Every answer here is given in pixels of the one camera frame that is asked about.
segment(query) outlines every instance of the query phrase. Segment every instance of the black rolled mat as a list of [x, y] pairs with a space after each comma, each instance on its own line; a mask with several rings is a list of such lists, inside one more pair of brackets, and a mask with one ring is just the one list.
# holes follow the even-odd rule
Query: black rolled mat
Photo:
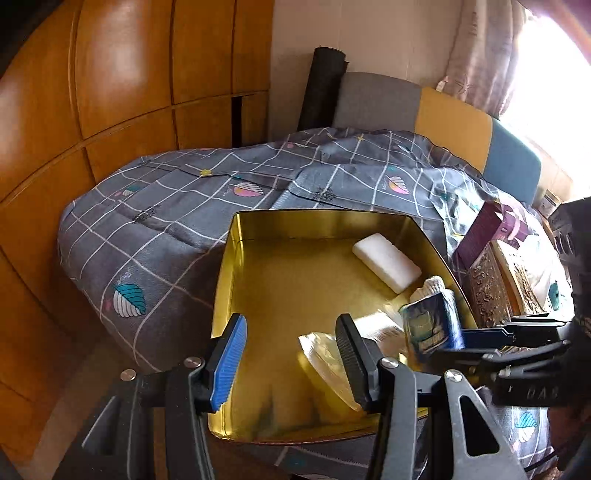
[[346, 70], [345, 54], [340, 50], [328, 47], [314, 50], [298, 131], [332, 125], [340, 81]]

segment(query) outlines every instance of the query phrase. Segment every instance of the white eraser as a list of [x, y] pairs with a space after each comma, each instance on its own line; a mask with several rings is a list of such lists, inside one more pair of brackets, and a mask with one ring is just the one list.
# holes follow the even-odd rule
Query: white eraser
[[354, 244], [353, 253], [395, 293], [421, 276], [421, 269], [380, 233]]

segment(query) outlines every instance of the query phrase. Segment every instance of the wooden wardrobe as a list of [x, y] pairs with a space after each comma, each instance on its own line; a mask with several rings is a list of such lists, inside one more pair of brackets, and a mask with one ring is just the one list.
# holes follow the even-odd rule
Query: wooden wardrobe
[[273, 0], [64, 0], [0, 78], [0, 445], [33, 454], [104, 335], [63, 208], [147, 154], [266, 137]]

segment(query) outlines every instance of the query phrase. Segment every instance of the gray bedsheet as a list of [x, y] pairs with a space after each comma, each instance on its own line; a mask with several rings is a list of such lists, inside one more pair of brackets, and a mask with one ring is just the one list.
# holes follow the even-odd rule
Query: gray bedsheet
[[217, 273], [240, 210], [412, 215], [450, 258], [496, 190], [409, 132], [317, 129], [283, 142], [138, 158], [63, 213], [61, 264], [142, 366], [168, 369], [209, 338]]

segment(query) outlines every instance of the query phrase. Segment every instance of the purple box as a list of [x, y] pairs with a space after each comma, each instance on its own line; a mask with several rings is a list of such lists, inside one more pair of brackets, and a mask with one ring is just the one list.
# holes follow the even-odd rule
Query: purple box
[[503, 240], [519, 248], [517, 239], [524, 241], [529, 233], [527, 223], [519, 218], [513, 208], [502, 203], [485, 202], [457, 246], [456, 253], [464, 267], [470, 268], [491, 240]]

